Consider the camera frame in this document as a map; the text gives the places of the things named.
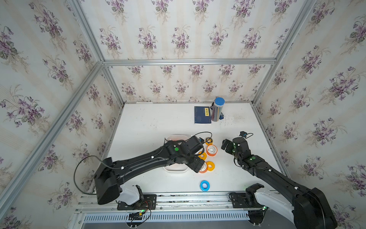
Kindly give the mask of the orange sealing tape roll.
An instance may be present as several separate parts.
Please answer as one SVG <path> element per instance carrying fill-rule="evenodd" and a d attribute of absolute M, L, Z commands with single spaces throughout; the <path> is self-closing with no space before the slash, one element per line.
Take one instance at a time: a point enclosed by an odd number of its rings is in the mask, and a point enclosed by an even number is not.
<path fill-rule="evenodd" d="M 204 152 L 204 153 L 201 153 L 200 155 L 199 155 L 199 157 L 202 159 L 202 160 L 206 160 L 206 158 L 207 158 L 207 154 Z"/>
<path fill-rule="evenodd" d="M 217 152 L 218 152 L 218 149 L 214 145 L 208 145 L 207 148 L 206 148 L 206 154 L 208 156 L 216 156 Z"/>
<path fill-rule="evenodd" d="M 199 170 L 199 173 L 206 173 L 208 171 L 208 165 L 207 163 L 205 162 L 203 164 L 203 166 L 201 167 L 201 169 Z"/>

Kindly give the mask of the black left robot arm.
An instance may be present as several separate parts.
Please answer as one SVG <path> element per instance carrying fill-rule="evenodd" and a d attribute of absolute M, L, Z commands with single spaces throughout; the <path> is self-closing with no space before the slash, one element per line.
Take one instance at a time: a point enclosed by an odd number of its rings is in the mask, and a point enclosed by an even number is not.
<path fill-rule="evenodd" d="M 108 204 L 120 196 L 121 187 L 130 179 L 153 169 L 185 164 L 198 173 L 205 161 L 198 155 L 204 150 L 204 140 L 192 136 L 187 140 L 169 140 L 156 150 L 131 159 L 113 161 L 104 159 L 94 174 L 94 183 L 99 205 Z"/>

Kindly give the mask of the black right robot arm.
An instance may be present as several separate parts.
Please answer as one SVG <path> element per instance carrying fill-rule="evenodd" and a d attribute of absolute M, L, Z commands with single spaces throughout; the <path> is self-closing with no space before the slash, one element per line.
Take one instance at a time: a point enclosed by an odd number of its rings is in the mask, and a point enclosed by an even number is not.
<path fill-rule="evenodd" d="M 256 183 L 244 193 L 230 193 L 234 208 L 270 208 L 287 218 L 298 229 L 335 229 L 336 218 L 325 194 L 309 189 L 275 170 L 263 158 L 253 155 L 244 137 L 225 139 L 221 149 L 233 155 L 234 163 L 244 171 L 261 179 L 274 188 L 267 191 L 264 185 Z"/>

